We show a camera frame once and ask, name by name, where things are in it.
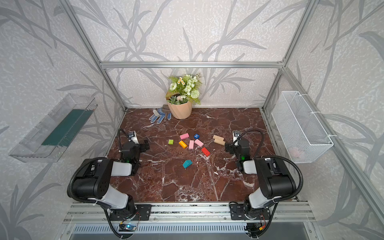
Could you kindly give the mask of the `natural wood block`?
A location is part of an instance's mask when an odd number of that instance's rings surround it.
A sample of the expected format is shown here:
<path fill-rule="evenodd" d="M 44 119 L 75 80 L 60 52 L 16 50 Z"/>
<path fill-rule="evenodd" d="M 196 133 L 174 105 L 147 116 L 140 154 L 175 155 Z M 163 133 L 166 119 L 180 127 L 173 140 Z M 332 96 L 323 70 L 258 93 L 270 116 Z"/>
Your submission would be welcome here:
<path fill-rule="evenodd" d="M 218 139 L 214 139 L 214 142 L 215 142 L 216 144 L 219 144 L 219 145 L 222 145 L 222 146 L 224 146 L 224 145 L 226 144 L 225 141 L 218 140 Z"/>
<path fill-rule="evenodd" d="M 213 139 L 214 139 L 214 140 L 219 140 L 219 141 L 223 141 L 223 142 L 224 142 L 224 138 L 223 138 L 223 137 L 220 137 L 220 136 L 217 136 L 217 135 L 214 135 L 214 136 L 213 136 Z"/>

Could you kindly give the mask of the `red rectangular block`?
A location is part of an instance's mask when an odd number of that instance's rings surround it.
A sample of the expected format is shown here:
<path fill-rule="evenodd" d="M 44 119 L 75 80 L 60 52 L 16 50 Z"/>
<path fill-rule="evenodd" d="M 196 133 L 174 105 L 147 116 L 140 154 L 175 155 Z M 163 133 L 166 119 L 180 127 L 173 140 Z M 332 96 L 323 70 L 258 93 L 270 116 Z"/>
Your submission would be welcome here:
<path fill-rule="evenodd" d="M 206 157 L 209 157 L 211 155 L 211 153 L 206 148 L 202 148 L 202 152 Z"/>

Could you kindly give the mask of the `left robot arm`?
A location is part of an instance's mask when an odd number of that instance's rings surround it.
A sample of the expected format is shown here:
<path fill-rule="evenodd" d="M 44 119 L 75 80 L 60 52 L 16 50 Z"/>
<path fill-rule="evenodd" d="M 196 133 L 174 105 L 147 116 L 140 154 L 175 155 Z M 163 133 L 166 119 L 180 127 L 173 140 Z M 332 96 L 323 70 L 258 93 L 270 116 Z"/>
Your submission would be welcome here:
<path fill-rule="evenodd" d="M 137 212 L 133 197 L 124 194 L 110 185 L 111 177 L 129 177 L 137 173 L 140 154 L 150 149 L 149 141 L 143 144 L 133 141 L 120 147 L 121 161 L 97 157 L 86 159 L 73 174 L 67 194 L 75 201 L 101 206 L 116 214 L 133 216 Z"/>

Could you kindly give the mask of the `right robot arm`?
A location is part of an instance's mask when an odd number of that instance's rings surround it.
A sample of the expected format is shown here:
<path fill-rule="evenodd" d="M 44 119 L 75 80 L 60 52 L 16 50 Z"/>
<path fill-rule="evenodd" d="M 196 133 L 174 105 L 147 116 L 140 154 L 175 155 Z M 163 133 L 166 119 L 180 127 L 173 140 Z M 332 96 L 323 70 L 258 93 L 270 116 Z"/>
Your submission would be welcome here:
<path fill-rule="evenodd" d="M 237 157 L 239 171 L 257 175 L 259 188 L 248 196 L 242 210 L 236 210 L 235 219 L 255 219 L 278 202 L 294 198 L 302 190 L 304 177 L 300 168 L 291 160 L 281 156 L 250 155 L 248 140 L 225 144 L 226 152 Z"/>

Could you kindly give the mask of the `pink block right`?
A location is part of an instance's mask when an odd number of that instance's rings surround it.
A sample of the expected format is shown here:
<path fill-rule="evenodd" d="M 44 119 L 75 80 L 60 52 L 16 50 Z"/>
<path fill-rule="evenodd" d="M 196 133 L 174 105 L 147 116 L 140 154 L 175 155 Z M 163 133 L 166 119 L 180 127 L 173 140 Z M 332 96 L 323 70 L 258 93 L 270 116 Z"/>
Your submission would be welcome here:
<path fill-rule="evenodd" d="M 199 139 L 195 140 L 195 144 L 198 145 L 199 147 L 202 147 L 204 145 L 204 143 L 201 142 Z"/>

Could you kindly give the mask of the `pink block middle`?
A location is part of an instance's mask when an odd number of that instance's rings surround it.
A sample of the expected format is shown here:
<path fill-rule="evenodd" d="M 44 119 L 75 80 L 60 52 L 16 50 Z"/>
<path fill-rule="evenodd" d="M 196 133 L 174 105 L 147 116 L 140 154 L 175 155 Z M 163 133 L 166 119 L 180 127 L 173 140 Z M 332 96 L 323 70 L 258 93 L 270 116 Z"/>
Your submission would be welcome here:
<path fill-rule="evenodd" d="M 194 144 L 195 144 L 195 141 L 190 140 L 190 142 L 189 142 L 189 149 L 190 149 L 190 150 L 193 150 L 193 149 L 194 149 Z"/>

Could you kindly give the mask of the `orange rectangular block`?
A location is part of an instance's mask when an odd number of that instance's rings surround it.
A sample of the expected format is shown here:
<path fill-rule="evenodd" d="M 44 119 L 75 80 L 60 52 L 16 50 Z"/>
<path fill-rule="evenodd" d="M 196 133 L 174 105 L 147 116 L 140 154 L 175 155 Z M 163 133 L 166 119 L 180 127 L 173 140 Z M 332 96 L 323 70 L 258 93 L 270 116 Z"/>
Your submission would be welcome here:
<path fill-rule="evenodd" d="M 179 141 L 179 145 L 183 148 L 183 149 L 186 149 L 188 147 L 188 145 L 183 141 Z"/>

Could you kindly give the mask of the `pink block far left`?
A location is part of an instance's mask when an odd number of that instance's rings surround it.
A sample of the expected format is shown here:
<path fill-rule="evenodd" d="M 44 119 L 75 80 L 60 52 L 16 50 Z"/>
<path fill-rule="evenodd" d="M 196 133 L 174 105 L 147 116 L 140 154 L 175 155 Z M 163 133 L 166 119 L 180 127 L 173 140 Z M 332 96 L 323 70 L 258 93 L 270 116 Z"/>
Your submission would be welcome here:
<path fill-rule="evenodd" d="M 180 139 L 181 139 L 181 140 L 187 139 L 187 138 L 189 138 L 189 137 L 190 137 L 190 136 L 189 136 L 188 133 L 183 134 L 183 135 L 180 135 Z"/>

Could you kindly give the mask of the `pink object in basket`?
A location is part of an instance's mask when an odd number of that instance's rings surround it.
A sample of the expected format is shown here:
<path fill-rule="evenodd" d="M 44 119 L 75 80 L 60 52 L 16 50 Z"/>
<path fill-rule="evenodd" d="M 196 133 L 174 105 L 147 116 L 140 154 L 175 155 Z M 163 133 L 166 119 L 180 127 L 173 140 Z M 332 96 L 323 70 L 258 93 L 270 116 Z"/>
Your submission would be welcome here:
<path fill-rule="evenodd" d="M 303 154 L 303 151 L 298 149 L 297 147 L 292 147 L 292 148 L 289 148 L 289 154 L 292 159 L 293 158 L 300 159 Z"/>

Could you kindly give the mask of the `beige flower pot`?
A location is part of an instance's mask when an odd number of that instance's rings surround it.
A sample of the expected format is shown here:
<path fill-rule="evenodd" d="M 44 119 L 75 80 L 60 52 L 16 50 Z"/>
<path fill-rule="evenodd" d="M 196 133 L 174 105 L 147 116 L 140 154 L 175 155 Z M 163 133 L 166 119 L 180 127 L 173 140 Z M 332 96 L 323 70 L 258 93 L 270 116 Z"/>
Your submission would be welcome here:
<path fill-rule="evenodd" d="M 187 102 L 181 105 L 174 105 L 168 103 L 168 107 L 173 115 L 178 120 L 183 120 L 188 118 L 192 113 L 192 103 Z"/>

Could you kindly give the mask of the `left green circuit board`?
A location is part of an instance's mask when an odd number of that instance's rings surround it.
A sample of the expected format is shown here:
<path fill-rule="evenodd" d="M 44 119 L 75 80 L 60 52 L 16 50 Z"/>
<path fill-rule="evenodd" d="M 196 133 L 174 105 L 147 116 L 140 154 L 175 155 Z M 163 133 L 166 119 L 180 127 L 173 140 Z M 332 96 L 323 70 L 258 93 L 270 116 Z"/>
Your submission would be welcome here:
<path fill-rule="evenodd" d="M 137 229 L 136 225 L 133 225 L 131 223 L 125 224 L 125 223 L 120 223 L 119 224 L 119 231 L 120 232 L 135 232 Z"/>

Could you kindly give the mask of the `green artificial plant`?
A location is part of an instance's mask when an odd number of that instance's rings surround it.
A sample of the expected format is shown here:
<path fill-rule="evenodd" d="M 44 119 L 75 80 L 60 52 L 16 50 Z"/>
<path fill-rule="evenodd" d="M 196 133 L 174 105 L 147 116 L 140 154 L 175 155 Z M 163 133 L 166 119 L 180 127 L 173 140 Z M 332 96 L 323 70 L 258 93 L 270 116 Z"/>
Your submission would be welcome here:
<path fill-rule="evenodd" d="M 182 105 L 188 102 L 200 104 L 199 88 L 202 85 L 201 75 L 184 75 L 182 77 L 171 76 L 171 84 L 166 94 L 166 100 L 171 105 Z"/>

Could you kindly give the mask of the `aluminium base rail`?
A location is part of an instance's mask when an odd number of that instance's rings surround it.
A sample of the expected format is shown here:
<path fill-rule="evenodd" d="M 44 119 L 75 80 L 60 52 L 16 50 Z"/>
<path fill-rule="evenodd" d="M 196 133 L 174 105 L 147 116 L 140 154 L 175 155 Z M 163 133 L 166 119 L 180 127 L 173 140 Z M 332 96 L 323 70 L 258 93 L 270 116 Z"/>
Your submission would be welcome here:
<path fill-rule="evenodd" d="M 140 234 L 173 233 L 245 233 L 246 227 L 265 225 L 266 213 L 255 220 L 232 220 L 228 202 L 159 202 L 151 203 L 144 215 L 126 220 L 137 226 L 134 236 Z M 319 239 L 320 230 L 312 209 L 307 202 L 279 203 L 272 223 L 298 223 L 310 239 Z M 73 234 L 110 234 L 111 228 L 104 211 L 92 204 L 74 203 L 70 207 L 57 240 L 68 240 Z"/>

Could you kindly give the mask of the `clear plastic wall shelf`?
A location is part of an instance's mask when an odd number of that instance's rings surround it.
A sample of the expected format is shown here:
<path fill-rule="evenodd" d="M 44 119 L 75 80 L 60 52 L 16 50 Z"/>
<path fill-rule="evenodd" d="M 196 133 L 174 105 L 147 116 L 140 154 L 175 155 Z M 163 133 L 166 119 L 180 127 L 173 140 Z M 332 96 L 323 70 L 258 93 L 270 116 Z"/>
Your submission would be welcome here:
<path fill-rule="evenodd" d="M 9 155 L 24 163 L 56 163 L 97 107 L 94 97 L 67 94 Z"/>

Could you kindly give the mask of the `aluminium cage frame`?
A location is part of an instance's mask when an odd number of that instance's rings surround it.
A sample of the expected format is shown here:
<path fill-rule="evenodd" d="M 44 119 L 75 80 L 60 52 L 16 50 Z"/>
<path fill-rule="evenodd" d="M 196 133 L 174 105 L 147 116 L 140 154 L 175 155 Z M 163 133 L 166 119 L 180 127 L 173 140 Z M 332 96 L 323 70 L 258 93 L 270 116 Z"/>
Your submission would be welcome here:
<path fill-rule="evenodd" d="M 300 38 L 304 35 L 305 29 L 308 26 L 310 20 L 312 19 L 315 10 L 320 2 L 319 1 L 308 1 L 304 14 L 299 22 L 299 26 L 294 33 L 294 37 L 289 45 L 288 51 L 281 61 L 277 62 L 185 62 L 185 61 L 157 61 L 157 62 L 102 62 L 97 56 L 95 48 L 92 46 L 92 43 L 89 37 L 84 30 L 81 21 L 77 17 L 74 7 L 71 5 L 70 1 L 60 1 L 59 6 L 61 12 L 69 19 L 76 33 L 78 34 L 80 40 L 85 46 L 87 52 L 91 55 L 93 61 L 92 65 L 96 67 L 97 73 L 101 74 L 104 82 L 108 85 L 110 90 L 113 92 L 113 95 L 117 98 L 120 106 L 126 110 L 127 105 L 124 103 L 121 95 L 118 93 L 117 88 L 114 86 L 110 80 L 106 69 L 111 68 L 143 68 L 143 69 L 160 69 L 160 68 L 196 68 L 196 69 L 206 69 L 206 68 L 215 68 L 215 69 L 229 69 L 229 68 L 240 68 L 240 69 L 278 69 L 278 75 L 274 80 L 272 88 L 268 93 L 266 102 L 268 103 L 271 100 L 273 92 L 276 90 L 277 85 L 282 76 L 287 78 L 287 81 L 290 83 L 291 87 L 298 91 L 301 96 L 303 96 L 305 102 L 310 108 L 316 111 L 317 118 L 320 124 L 325 128 L 325 131 L 334 138 L 333 151 L 337 156 L 339 162 L 345 169 L 345 173 L 349 175 L 350 179 L 355 184 L 356 188 L 360 191 L 361 196 L 365 199 L 367 205 L 375 213 L 377 219 L 382 223 L 384 221 L 384 199 L 379 194 L 377 189 L 373 186 L 369 178 L 363 173 L 363 171 L 358 166 L 358 163 L 353 159 L 352 155 L 349 153 L 348 149 L 342 142 L 342 139 L 336 135 L 335 130 L 329 125 L 324 115 L 319 112 L 319 108 L 316 103 L 308 95 L 307 91 L 303 86 L 298 82 L 296 76 L 288 67 L 288 63 L 292 58 L 292 55 L 297 48 Z"/>

